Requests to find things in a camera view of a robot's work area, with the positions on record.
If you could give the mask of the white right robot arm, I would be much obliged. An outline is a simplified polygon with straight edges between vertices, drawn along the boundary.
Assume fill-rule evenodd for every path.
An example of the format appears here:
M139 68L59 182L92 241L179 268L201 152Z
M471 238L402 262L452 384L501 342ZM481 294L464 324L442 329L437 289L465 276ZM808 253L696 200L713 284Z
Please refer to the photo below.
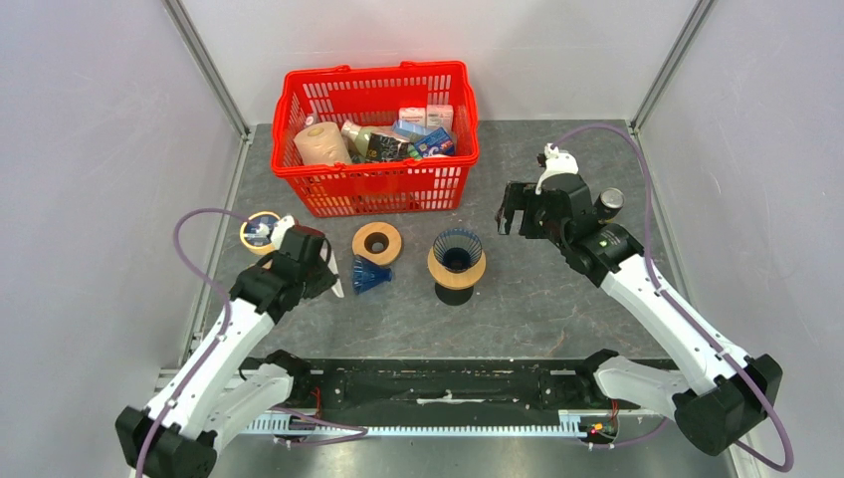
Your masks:
M768 419L783 377L770 355L749 355L727 340L667 283L642 244L611 222L617 208L593 199L578 174L507 184L496 216L510 233L520 212L521 236L546 240L566 264L630 312L669 354L664 370L602 350L574 381L576 398L598 407L610 398L675 422L700 451L717 456Z

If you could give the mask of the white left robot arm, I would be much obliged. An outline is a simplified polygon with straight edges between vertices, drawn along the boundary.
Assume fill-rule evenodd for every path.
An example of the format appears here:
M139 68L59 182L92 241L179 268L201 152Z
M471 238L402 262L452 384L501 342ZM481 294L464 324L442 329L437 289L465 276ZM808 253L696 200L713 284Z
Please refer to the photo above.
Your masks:
M313 382L305 373L264 363L226 392L248 353L301 301L335 289L338 277L325 235L286 218L273 249L243 270L195 354L141 409L126 407L115 431L126 464L138 477L207 477L219 454L272 405L306 403Z

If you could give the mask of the white paper coffee filter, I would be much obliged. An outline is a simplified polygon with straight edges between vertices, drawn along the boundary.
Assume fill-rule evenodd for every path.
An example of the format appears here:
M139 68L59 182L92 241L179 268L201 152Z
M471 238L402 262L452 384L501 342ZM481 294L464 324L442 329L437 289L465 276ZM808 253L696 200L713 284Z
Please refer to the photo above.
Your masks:
M331 274L333 276L333 283L330 286L330 290L332 291L332 293L337 298L343 299L345 297L345 294L344 294L344 291L343 291L343 288L342 288L342 283L341 283L340 278L339 278L339 272L338 272L338 268L337 268L335 255L333 253L332 246L327 239L325 239L323 241L321 254L322 254L322 257L323 257L323 259L325 260L325 262L328 266L329 271L331 272Z

